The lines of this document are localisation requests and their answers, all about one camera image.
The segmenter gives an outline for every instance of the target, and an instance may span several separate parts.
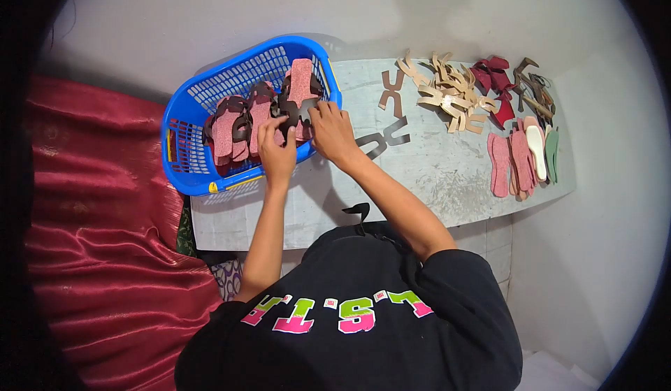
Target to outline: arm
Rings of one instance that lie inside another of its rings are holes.
[[[284,243],[284,203],[289,179],[296,167],[296,130],[287,134],[287,146],[274,143],[274,134],[287,117],[271,118],[258,129],[258,153],[266,172],[266,194],[245,259],[240,292],[235,301],[248,302],[280,278]]]
[[[447,228],[414,194],[403,187],[359,149],[349,114],[320,101],[311,108],[315,149],[356,181],[421,261],[456,244]]]

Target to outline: table surface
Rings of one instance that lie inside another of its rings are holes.
[[[431,75],[423,66],[417,68]],[[390,71],[392,84],[395,83],[395,59],[333,64],[343,96],[343,109],[349,111],[357,138],[382,133],[397,120],[393,116],[393,100],[388,101],[387,110],[378,107],[384,91],[381,73],[385,70]],[[549,91],[557,105],[553,123],[560,134],[558,184],[538,186],[526,201],[519,202],[514,196],[498,198],[490,190],[492,164],[486,147],[487,135],[492,132],[507,136],[512,121],[506,122],[505,130],[502,130],[488,117],[479,135],[469,131],[447,133],[443,122],[448,120],[446,115],[417,106],[420,95],[408,77],[404,78],[399,91],[408,125],[393,135],[399,137],[408,133],[411,140],[407,144],[389,146],[374,162],[426,203],[446,227],[499,217],[552,201],[575,190],[576,179],[562,106],[556,93],[551,88]],[[494,98],[494,93],[490,92],[489,97]],[[514,93],[512,104],[517,117],[532,115],[527,105],[524,113],[517,112],[517,95]],[[482,109],[476,109],[475,113],[486,114]],[[375,143],[362,149],[367,152],[374,146]],[[261,212],[265,184],[265,178],[261,178],[228,192],[193,197],[197,247],[248,250]],[[357,215],[346,215],[341,210],[360,202],[371,204],[366,220],[384,219],[361,187],[318,154],[298,164],[284,212],[284,249],[307,248],[324,232],[336,226],[357,223]]]

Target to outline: white insole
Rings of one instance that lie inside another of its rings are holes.
[[[533,159],[536,161],[536,176],[540,181],[545,181],[548,177],[548,170],[545,167],[545,156],[543,152],[543,138],[538,126],[527,127],[527,144],[529,144],[529,151],[533,154]]]

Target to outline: tiled floor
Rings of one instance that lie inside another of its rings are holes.
[[[449,232],[460,249],[482,255],[489,262],[503,297],[507,298],[513,239],[510,215],[449,228]],[[282,253],[282,276],[301,262],[304,253],[305,249],[285,250]],[[238,254],[240,261],[244,261],[246,254]]]

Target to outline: red satin fabric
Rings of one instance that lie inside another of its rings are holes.
[[[26,103],[35,194],[33,287],[92,389],[173,390],[177,356],[221,298],[174,251],[182,199],[161,164],[163,106],[35,77]]]

